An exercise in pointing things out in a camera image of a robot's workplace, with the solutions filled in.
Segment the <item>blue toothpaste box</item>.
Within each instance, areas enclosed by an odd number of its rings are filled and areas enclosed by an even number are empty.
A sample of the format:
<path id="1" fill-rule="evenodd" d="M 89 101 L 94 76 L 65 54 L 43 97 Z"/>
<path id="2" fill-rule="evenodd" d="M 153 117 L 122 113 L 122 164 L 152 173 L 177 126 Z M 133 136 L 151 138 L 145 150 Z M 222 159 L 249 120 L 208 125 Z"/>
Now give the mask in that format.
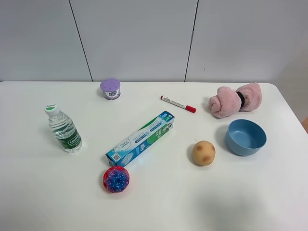
<path id="1" fill-rule="evenodd" d="M 169 132 L 173 128 L 174 119 L 170 112 L 163 111 L 107 152 L 109 164 L 112 167 L 125 167 Z"/>

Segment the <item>black hair band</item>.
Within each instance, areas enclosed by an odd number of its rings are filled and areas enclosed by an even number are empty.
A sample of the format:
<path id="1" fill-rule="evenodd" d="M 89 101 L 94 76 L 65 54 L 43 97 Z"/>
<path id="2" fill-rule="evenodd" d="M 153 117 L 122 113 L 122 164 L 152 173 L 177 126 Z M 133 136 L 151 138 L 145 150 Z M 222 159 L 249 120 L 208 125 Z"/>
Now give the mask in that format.
<path id="1" fill-rule="evenodd" d="M 239 98 L 241 100 L 241 108 L 243 108 L 243 106 L 245 104 L 245 98 L 244 98 L 244 96 L 239 91 L 237 91 L 236 93 L 237 93 L 237 95 L 239 96 Z"/>

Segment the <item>clear water bottle green label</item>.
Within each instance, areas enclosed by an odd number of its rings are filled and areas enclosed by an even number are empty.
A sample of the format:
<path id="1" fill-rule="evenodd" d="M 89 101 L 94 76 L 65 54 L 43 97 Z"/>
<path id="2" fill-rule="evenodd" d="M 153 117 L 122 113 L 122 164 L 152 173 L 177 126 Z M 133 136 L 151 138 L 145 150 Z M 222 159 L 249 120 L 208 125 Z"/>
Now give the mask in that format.
<path id="1" fill-rule="evenodd" d="M 82 147 L 82 138 L 72 121 L 57 104 L 49 104 L 44 108 L 49 117 L 49 127 L 64 151 L 74 153 Z"/>

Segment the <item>brown potato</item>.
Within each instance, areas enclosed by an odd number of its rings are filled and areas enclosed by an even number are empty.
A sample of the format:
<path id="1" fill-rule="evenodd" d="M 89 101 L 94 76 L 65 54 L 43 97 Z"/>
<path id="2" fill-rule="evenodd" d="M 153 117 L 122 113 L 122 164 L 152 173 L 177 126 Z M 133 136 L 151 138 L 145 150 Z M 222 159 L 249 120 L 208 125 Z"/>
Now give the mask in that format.
<path id="1" fill-rule="evenodd" d="M 200 166 L 210 165 L 214 161 L 215 155 L 215 147 L 208 141 L 199 141 L 192 150 L 192 157 Z"/>

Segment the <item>rainbow spiky ball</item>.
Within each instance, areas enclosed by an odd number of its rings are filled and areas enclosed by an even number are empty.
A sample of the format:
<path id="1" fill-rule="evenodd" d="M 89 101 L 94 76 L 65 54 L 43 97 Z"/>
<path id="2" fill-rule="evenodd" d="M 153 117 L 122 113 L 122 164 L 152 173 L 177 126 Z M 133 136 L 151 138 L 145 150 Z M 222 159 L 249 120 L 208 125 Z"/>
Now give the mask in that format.
<path id="1" fill-rule="evenodd" d="M 121 166 L 110 167 L 103 175 L 103 186 L 110 193 L 124 191 L 129 185 L 130 175 Z"/>

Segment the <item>purple air freshener jar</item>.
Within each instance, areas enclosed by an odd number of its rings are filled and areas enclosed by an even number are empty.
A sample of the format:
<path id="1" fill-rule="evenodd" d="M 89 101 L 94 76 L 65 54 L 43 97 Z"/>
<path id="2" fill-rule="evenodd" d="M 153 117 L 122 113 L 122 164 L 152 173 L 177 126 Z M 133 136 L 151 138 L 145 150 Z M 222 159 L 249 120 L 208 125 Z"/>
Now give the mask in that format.
<path id="1" fill-rule="evenodd" d="M 100 83 L 100 88 L 107 100 L 115 100 L 120 97 L 120 86 L 120 81 L 115 78 L 108 78 Z"/>

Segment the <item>blue plastic bowl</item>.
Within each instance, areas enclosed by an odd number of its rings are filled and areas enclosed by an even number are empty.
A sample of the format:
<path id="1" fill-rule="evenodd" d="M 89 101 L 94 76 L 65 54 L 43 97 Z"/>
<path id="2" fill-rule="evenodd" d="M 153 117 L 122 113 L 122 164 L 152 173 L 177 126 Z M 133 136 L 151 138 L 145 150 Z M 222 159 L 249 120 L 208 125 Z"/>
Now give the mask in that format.
<path id="1" fill-rule="evenodd" d="M 239 156 L 257 153 L 266 142 L 265 131 L 253 121 L 237 119 L 228 125 L 225 135 L 226 146 Z"/>

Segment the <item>red cap white marker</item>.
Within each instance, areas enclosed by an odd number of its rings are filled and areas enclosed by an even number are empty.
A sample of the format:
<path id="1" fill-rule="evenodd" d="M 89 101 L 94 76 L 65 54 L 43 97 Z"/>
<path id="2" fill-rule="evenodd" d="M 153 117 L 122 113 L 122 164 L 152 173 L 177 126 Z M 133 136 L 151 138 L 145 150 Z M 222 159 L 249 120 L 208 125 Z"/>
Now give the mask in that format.
<path id="1" fill-rule="evenodd" d="M 186 111 L 189 111 L 189 112 L 191 112 L 191 113 L 195 113 L 196 110 L 197 110 L 196 108 L 194 108 L 194 107 L 192 107 L 192 106 L 181 104 L 181 103 L 179 103 L 179 102 L 177 102 L 177 101 L 174 101 L 174 100 L 172 100 L 172 99 L 170 99 L 170 98 L 168 98 L 168 97 L 166 97 L 166 96 L 163 96 L 163 95 L 160 97 L 160 99 L 163 100 L 163 101 L 165 101 L 165 102 L 167 102 L 167 103 L 170 103 L 170 104 L 172 104 L 172 105 L 175 105 L 175 106 L 177 106 L 177 107 L 180 107 L 180 108 L 182 108 L 182 109 L 185 109 Z"/>

